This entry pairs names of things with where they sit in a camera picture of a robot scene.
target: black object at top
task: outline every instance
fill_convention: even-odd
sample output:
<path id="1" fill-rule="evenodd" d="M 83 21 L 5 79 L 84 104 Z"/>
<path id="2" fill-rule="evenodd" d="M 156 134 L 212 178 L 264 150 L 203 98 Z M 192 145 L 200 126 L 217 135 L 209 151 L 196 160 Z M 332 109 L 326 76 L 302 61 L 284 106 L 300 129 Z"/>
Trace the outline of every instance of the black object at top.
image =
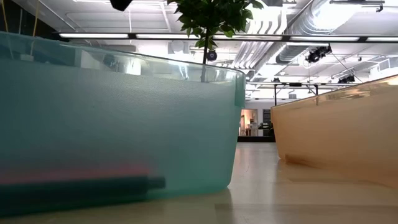
<path id="1" fill-rule="evenodd" d="M 111 0 L 112 7 L 119 11 L 124 11 L 129 7 L 132 0 Z"/>

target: plastic tub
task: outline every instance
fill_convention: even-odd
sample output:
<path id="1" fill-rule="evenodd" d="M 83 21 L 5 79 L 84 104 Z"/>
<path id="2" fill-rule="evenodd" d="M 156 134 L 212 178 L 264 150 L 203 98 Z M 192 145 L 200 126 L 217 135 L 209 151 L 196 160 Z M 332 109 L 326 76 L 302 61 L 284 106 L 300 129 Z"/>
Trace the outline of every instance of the plastic tub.
<path id="1" fill-rule="evenodd" d="M 229 184 L 243 73 L 14 34 L 0 43 L 0 215 Z"/>

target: spotlight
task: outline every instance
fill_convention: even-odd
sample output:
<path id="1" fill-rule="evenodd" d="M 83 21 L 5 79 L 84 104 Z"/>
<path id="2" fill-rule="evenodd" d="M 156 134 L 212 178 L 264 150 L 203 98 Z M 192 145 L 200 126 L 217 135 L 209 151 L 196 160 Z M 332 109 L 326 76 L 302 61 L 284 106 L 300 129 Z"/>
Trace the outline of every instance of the spotlight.
<path id="1" fill-rule="evenodd" d="M 112 7 L 119 11 L 124 11 L 129 7 L 132 0 L 111 0 Z"/>
<path id="2" fill-rule="evenodd" d="M 353 75 L 348 76 L 347 82 L 355 82 L 355 77 Z"/>
<path id="3" fill-rule="evenodd" d="M 344 78 L 340 78 L 337 83 L 354 83 L 355 77 L 353 75 L 349 75 Z"/>
<path id="4" fill-rule="evenodd" d="M 330 45 L 327 47 L 317 47 L 315 50 L 310 50 L 310 54 L 305 57 L 309 63 L 315 63 L 321 60 L 326 54 L 332 53 Z"/>

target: plant stem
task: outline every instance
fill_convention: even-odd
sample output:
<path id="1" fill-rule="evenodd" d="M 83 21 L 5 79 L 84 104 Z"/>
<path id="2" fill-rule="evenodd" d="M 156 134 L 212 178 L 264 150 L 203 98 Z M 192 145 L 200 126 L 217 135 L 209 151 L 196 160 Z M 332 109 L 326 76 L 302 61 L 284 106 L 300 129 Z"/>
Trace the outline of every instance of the plant stem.
<path id="1" fill-rule="evenodd" d="M 210 31 L 209 31 L 209 29 L 206 29 L 205 49 L 203 49 L 203 64 L 204 65 L 206 65 L 206 56 L 207 56 L 207 47 L 209 44 L 209 35 L 210 35 Z M 203 68 L 201 70 L 200 81 L 205 82 L 205 77 L 206 77 L 206 66 L 203 66 Z"/>
<path id="2" fill-rule="evenodd" d="M 206 64 L 207 48 L 209 45 L 209 35 L 210 35 L 210 31 L 208 29 L 206 29 L 205 49 L 203 50 L 203 64 Z"/>

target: floor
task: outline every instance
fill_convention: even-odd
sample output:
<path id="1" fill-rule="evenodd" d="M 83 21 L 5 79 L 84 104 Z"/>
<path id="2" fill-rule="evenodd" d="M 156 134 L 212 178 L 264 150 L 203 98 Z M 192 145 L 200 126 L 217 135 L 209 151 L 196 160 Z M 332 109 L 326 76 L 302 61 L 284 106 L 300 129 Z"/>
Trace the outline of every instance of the floor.
<path id="1" fill-rule="evenodd" d="M 67 212 L 1 224 L 398 223 L 398 190 L 278 160 L 275 143 L 239 143 L 228 189 Z"/>

